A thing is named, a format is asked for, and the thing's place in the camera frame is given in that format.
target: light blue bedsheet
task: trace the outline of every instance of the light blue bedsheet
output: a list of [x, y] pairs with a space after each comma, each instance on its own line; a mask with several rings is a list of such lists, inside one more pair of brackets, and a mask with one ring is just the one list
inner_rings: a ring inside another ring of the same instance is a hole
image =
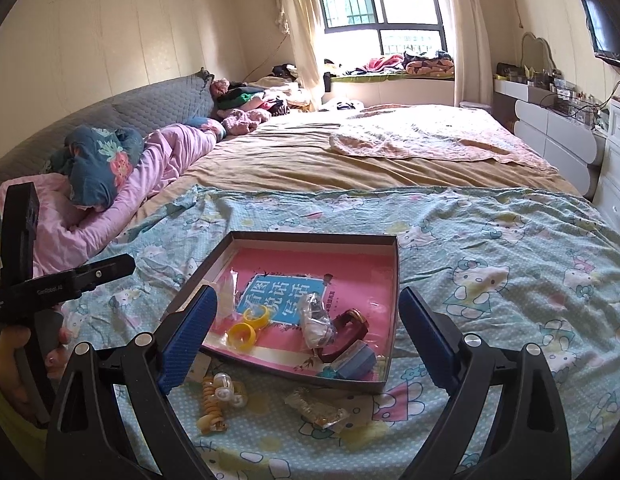
[[[492, 346], [541, 345], [566, 412], [575, 476], [620, 417], [620, 237], [584, 200], [529, 189], [300, 194], [194, 187], [100, 254], [132, 254], [136, 271], [66, 304], [75, 341], [120, 346], [153, 331], [231, 230], [397, 235], [402, 287], [416, 286], [432, 309]], [[218, 370], [244, 381], [250, 395], [248, 408], [227, 411], [226, 433], [197, 431], [199, 385], [174, 390], [170, 402], [224, 480], [397, 478], [447, 401], [401, 326], [386, 393], [334, 399], [352, 413], [338, 435], [304, 423], [283, 404], [294, 383], [239, 365]], [[125, 389], [117, 395], [138, 455], [150, 466]], [[497, 400], [491, 392], [488, 412]], [[476, 462], [490, 422], [482, 418], [459, 467]]]

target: yellow ring toy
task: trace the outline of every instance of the yellow ring toy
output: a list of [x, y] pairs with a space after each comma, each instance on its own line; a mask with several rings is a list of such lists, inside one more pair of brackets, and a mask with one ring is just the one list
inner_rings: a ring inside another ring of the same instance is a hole
[[252, 325], [237, 323], [227, 332], [228, 344], [241, 352], [248, 351], [257, 340], [257, 333]]
[[[259, 317], [255, 317], [252, 314], [259, 314], [260, 310], [263, 311]], [[243, 311], [243, 322], [250, 325], [254, 330], [260, 330], [265, 328], [269, 323], [270, 310], [265, 305], [260, 305], [257, 308], [248, 307]]]

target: pink book cover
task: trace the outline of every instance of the pink book cover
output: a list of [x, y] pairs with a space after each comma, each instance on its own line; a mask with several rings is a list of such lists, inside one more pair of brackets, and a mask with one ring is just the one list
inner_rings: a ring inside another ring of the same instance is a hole
[[331, 319], [351, 308], [365, 317], [369, 331], [363, 341], [375, 351], [377, 366], [364, 380], [383, 380], [394, 333], [392, 256], [241, 248], [215, 281], [221, 283], [231, 271], [237, 272], [238, 313], [251, 303], [271, 305], [277, 314], [248, 352], [225, 344], [225, 332], [239, 316], [215, 323], [204, 346], [261, 367], [315, 376], [327, 365], [305, 345], [296, 303], [317, 292]]

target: human hand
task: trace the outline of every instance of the human hand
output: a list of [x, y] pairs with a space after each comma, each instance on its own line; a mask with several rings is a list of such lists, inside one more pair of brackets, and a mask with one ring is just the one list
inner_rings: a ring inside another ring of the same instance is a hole
[[[46, 356], [46, 370], [50, 379], [60, 379], [68, 364], [71, 333], [65, 327], [59, 330], [59, 347]], [[5, 399], [22, 417], [32, 420], [34, 409], [30, 405], [26, 387], [21, 381], [14, 351], [26, 345], [30, 329], [24, 326], [7, 326], [0, 335], [0, 390]]]

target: sheer curtain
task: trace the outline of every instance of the sheer curtain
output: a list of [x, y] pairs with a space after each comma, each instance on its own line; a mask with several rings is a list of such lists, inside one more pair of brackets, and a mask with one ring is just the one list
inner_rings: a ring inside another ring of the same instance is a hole
[[[439, 0], [447, 42], [455, 58], [455, 104], [491, 104], [493, 81], [488, 30], [478, 0]], [[450, 28], [445, 23], [448, 12]]]
[[312, 95], [312, 106], [321, 105], [323, 85], [323, 18], [319, 0], [281, 0], [290, 30], [299, 80]]

